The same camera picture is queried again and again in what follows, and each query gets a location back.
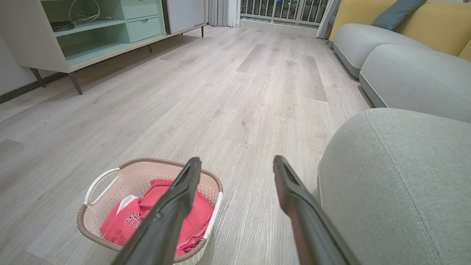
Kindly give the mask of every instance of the red sweatshirt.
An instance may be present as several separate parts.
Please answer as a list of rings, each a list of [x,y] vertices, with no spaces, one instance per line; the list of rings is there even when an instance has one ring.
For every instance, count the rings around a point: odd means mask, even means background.
[[[133,196],[123,199],[114,207],[101,226],[100,231],[103,233],[103,238],[111,243],[124,246],[172,182],[170,180],[152,180],[150,189],[142,199]],[[183,221],[175,253],[176,257],[191,251],[198,245],[208,227],[212,212],[211,204],[197,191],[193,209]]]

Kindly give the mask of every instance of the wall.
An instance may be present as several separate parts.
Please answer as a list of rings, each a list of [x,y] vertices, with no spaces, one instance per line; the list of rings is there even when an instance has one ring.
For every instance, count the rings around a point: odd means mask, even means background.
[[[52,75],[52,71],[39,70],[42,77]],[[0,95],[36,81],[29,68],[16,63],[7,45],[0,36]]]

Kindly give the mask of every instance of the cabinet leg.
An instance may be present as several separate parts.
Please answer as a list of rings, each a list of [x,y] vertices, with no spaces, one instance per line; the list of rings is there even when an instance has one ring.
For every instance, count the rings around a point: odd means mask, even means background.
[[[30,68],[31,69],[31,72],[34,74],[34,76],[36,77],[36,79],[39,81],[39,83],[41,84],[42,87],[46,87],[46,84],[44,83],[41,75],[39,74],[38,72],[38,69],[36,68]]]
[[[77,90],[79,95],[82,95],[83,92],[82,92],[82,89],[80,88],[79,82],[77,82],[77,78],[75,78],[75,73],[71,72],[68,75],[69,75],[70,79],[72,80],[72,83],[75,86],[75,89]]]

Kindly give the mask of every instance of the drawer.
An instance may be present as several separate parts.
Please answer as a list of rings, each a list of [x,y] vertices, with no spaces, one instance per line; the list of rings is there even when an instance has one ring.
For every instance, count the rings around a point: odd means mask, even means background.
[[[126,19],[158,15],[157,0],[122,0]]]
[[[140,41],[160,34],[160,21],[158,17],[128,23],[131,42]]]

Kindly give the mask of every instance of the basket rim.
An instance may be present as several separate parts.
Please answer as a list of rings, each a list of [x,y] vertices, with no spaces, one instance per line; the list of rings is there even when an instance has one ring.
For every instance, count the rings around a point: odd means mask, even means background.
[[[122,170],[127,166],[130,166],[132,164],[139,163],[139,162],[154,162],[154,163],[161,163],[161,164],[167,164],[171,166],[180,166],[180,167],[185,166],[184,164],[175,162],[175,161],[170,161],[170,160],[165,160],[165,159],[156,159],[156,158],[151,158],[151,157],[142,157],[142,158],[136,158],[136,159],[130,160],[120,165],[119,168]],[[201,169],[201,172],[210,176],[212,179],[214,179],[214,181],[218,184],[219,192],[222,192],[223,190],[222,183],[214,173],[204,170],[204,169]],[[80,207],[79,213],[77,215],[77,226],[79,228],[80,233],[82,233],[82,235],[92,240],[93,242],[96,242],[111,250],[120,252],[123,249],[123,247],[116,245],[114,243],[111,243],[109,241],[106,241],[105,239],[98,237],[97,235],[94,235],[90,231],[87,230],[84,223],[85,212],[87,211],[87,209],[88,209],[88,206],[86,204],[83,204]],[[196,255],[201,249],[203,249],[204,245],[206,244],[206,241],[207,241],[206,238],[202,238],[201,241],[198,243],[198,245],[196,245],[196,247],[192,249],[190,252],[186,253],[185,255],[175,257],[173,259],[173,263],[178,263],[178,262],[182,262],[182,261],[190,259],[194,255]]]

